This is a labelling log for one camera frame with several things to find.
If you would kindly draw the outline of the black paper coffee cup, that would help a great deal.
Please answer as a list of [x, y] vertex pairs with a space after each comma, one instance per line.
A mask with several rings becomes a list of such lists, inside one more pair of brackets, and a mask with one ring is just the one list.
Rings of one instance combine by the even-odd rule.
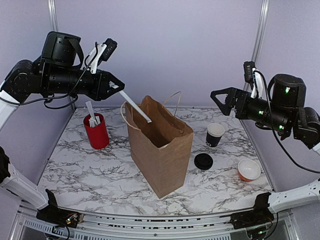
[[218, 123], [210, 123], [207, 126], [207, 132], [206, 132], [206, 140], [205, 143], [208, 147], [216, 147], [222, 136], [225, 133], [225, 128]]

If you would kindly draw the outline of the brown cardboard box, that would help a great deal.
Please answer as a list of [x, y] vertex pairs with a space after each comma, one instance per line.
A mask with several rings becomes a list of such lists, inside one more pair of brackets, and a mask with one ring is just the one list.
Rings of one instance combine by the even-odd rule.
[[131, 158], [161, 199], [184, 185], [194, 131], [149, 95], [139, 107], [150, 123], [126, 101], [120, 114], [127, 125]]

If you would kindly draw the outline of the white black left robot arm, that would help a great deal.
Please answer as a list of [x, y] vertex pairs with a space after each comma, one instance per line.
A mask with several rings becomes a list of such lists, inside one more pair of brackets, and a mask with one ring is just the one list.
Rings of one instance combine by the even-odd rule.
[[85, 162], [80, 148], [91, 154], [85, 128], [70, 108], [50, 110], [42, 103], [19, 107], [0, 132], [0, 145], [10, 162], [34, 183], [54, 190], [63, 208], [103, 213], [107, 183]]

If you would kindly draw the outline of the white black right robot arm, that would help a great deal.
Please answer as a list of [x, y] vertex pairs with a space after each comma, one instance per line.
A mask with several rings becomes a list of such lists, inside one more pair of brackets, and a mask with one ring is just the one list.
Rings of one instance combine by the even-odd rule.
[[210, 97], [226, 116], [235, 109], [235, 116], [244, 124], [276, 193], [292, 192], [300, 199], [301, 204], [287, 204], [283, 209], [293, 210], [302, 230], [319, 230], [320, 188], [313, 187], [311, 197], [302, 193], [304, 185], [320, 182], [320, 158], [310, 152], [320, 142], [319, 116], [306, 108], [310, 124], [305, 128], [300, 124], [298, 109], [280, 108], [250, 95], [229, 87], [212, 91]]

